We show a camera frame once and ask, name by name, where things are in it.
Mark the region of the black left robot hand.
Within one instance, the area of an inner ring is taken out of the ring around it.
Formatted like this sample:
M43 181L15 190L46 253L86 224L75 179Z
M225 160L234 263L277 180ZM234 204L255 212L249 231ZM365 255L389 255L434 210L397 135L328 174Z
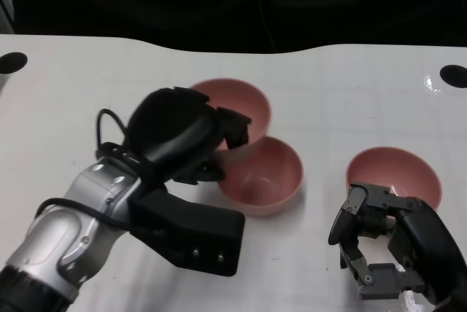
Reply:
M159 186L169 180L196 185L225 178L215 150L244 146L252 120L209 105L209 96L174 87L149 94L128 121L125 148L138 161L142 182Z

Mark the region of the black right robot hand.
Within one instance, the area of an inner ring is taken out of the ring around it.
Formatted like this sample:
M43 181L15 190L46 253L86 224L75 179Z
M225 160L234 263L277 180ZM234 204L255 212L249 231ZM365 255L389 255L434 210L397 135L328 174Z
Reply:
M361 237L389 238L396 262L369 264L358 248ZM364 300L396 299L402 292L422 294L437 311L466 309L466 261L439 215L423 200L398 197L390 188L351 184L333 222L329 245L340 250Z

